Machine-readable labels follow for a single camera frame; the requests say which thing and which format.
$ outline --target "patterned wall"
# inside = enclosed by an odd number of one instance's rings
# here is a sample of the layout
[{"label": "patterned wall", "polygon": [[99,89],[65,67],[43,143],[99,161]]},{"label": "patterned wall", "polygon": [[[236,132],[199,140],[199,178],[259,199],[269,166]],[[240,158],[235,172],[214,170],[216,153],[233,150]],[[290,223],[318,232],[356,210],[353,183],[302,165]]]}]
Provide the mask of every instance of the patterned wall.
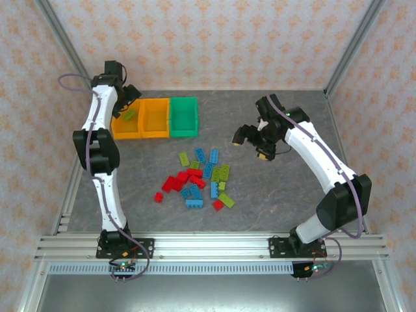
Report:
[{"label": "patterned wall", "polygon": [[416,3],[390,0],[331,98],[349,164],[373,181],[370,225],[388,234],[416,307]]},{"label": "patterned wall", "polygon": [[0,1],[0,311],[16,311],[40,235],[50,234],[89,102],[33,0]]},{"label": "patterned wall", "polygon": [[323,89],[371,0],[52,0],[91,74],[141,89]]}]

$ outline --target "yellow bin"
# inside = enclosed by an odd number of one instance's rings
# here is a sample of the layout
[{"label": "yellow bin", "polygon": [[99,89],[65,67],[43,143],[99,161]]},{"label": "yellow bin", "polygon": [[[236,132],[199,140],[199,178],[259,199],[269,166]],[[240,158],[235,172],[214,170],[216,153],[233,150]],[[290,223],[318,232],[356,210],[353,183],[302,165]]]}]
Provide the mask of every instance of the yellow bin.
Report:
[{"label": "yellow bin", "polygon": [[138,129],[142,138],[169,137],[169,99],[140,99]]},{"label": "yellow bin", "polygon": [[[125,115],[128,112],[134,109],[135,113],[130,117],[130,119],[125,120]],[[134,138],[141,138],[142,135],[140,134],[138,128],[138,119],[140,116],[140,100],[137,99],[136,101],[130,104],[129,108],[122,112],[120,117],[112,118],[111,120],[111,131],[112,136],[115,140],[129,140]]]}]

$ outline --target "storage bin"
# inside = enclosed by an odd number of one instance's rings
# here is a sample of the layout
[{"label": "storage bin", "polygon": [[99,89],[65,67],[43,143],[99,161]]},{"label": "storage bin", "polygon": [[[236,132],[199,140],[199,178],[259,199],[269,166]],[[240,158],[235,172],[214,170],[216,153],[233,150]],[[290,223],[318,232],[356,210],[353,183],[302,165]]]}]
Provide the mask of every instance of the storage bin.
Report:
[{"label": "storage bin", "polygon": [[[129,108],[125,112],[121,113],[120,117],[112,118],[111,131],[115,140],[129,140],[142,137],[138,127],[140,105],[140,100],[137,99],[130,104]],[[131,109],[134,109],[135,113],[132,117],[130,117],[130,119],[126,120],[125,115],[129,114]]]},{"label": "storage bin", "polygon": [[169,137],[169,99],[140,99],[138,128],[142,138]]},{"label": "storage bin", "polygon": [[172,97],[170,99],[170,136],[173,138],[198,136],[198,99]]}]

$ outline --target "green lego brick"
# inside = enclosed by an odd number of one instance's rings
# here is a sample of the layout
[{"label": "green lego brick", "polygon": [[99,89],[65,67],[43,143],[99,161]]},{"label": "green lego brick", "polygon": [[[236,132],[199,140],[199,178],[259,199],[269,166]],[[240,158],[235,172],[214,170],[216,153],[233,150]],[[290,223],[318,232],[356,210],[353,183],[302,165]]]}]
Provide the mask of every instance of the green lego brick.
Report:
[{"label": "green lego brick", "polygon": [[136,110],[135,109],[129,109],[125,114],[124,114],[124,120],[125,121],[129,121],[134,115],[136,114]]},{"label": "green lego brick", "polygon": [[179,160],[181,161],[182,167],[189,166],[188,155],[184,151],[179,153]]},{"label": "green lego brick", "polygon": [[198,169],[199,167],[200,167],[200,162],[199,161],[192,161],[189,168]]},{"label": "green lego brick", "polygon": [[229,175],[229,165],[228,164],[223,164],[221,166],[220,180],[221,181],[228,181],[228,175]]},{"label": "green lego brick", "polygon": [[235,201],[229,197],[226,193],[221,193],[218,197],[218,199],[224,203],[225,206],[228,208],[232,208],[235,204]]},{"label": "green lego brick", "polygon": [[225,191],[226,190],[226,183],[225,182],[219,182],[218,189]]},{"label": "green lego brick", "polygon": [[220,176],[221,176],[221,168],[220,167],[214,167],[213,174],[211,176],[212,182],[220,182]]}]

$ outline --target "black bracket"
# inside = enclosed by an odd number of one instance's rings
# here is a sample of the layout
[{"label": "black bracket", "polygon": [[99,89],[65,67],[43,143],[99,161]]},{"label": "black bracket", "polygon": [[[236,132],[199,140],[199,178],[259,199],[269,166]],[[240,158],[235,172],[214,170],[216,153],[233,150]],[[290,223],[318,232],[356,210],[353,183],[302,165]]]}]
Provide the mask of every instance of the black bracket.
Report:
[{"label": "black bracket", "polygon": [[[153,253],[155,251],[155,239],[141,239],[135,238],[136,241],[141,243],[143,247],[148,251],[150,259],[153,259]],[[129,254],[125,257],[120,257],[124,252],[129,252]],[[112,246],[111,249],[104,250],[101,247],[97,247],[96,258],[97,259],[114,259],[114,258],[123,258],[123,259],[146,259],[146,255],[144,254],[141,248],[134,249],[133,251],[126,250],[125,245],[121,244],[119,246]]]},{"label": "black bracket", "polygon": [[[296,253],[293,247],[289,243],[289,238],[272,237],[268,239],[268,250],[270,252],[270,258],[313,258],[313,251],[316,250],[327,256],[326,246],[324,242],[318,240],[303,245]],[[320,254],[315,254],[316,258],[323,258]]]}]

